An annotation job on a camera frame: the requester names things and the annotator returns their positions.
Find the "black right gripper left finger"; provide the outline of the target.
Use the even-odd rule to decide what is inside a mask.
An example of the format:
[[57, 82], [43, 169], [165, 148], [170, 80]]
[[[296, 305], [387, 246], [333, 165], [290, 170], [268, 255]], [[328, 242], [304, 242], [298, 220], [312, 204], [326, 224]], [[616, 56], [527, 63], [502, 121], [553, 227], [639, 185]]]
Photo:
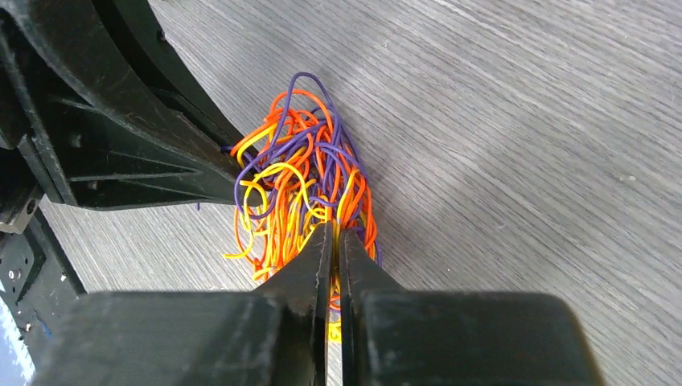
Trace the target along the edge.
[[323, 385], [331, 227], [250, 292], [100, 292], [62, 320], [35, 385]]

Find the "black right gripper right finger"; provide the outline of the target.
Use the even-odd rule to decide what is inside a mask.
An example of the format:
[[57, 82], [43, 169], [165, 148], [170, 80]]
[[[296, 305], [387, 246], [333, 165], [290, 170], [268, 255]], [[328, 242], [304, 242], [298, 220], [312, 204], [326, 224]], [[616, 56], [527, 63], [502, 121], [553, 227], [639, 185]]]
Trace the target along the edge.
[[410, 290], [339, 238], [347, 385], [602, 385], [575, 313], [533, 292]]

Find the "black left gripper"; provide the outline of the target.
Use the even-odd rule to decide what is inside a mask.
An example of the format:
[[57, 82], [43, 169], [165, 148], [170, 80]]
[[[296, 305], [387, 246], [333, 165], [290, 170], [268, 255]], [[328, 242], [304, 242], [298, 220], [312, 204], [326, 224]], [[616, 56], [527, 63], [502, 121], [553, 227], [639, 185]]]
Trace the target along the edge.
[[1, 229], [38, 204], [119, 211], [244, 198], [242, 138], [147, 1], [1, 4]]

